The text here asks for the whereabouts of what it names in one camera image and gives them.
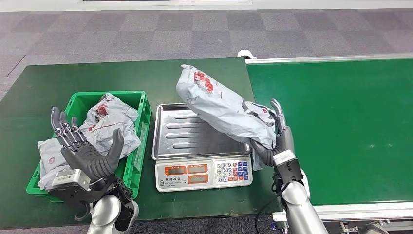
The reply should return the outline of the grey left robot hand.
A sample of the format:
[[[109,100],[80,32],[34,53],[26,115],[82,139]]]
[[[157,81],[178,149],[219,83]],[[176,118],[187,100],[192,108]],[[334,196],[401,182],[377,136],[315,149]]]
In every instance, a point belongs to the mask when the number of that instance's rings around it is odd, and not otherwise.
[[[115,173],[124,145],[119,128],[113,131],[112,145],[104,156],[86,139],[79,127],[75,126],[75,118],[72,118],[72,123],[67,121],[64,111],[53,107],[50,122],[56,139],[62,145],[60,151],[71,169],[81,169],[92,181]]]

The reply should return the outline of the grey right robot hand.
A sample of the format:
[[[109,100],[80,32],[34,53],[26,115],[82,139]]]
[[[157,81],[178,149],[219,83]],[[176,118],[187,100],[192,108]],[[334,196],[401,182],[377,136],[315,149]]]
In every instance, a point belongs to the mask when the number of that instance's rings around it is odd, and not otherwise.
[[[275,133],[276,145],[270,149],[265,148],[259,142],[251,139],[250,146],[253,149],[253,170],[261,170],[264,166],[274,166],[273,156],[286,150],[294,152],[294,140],[290,127],[286,124],[286,119],[281,105],[275,98],[271,98],[271,106],[275,113]]]

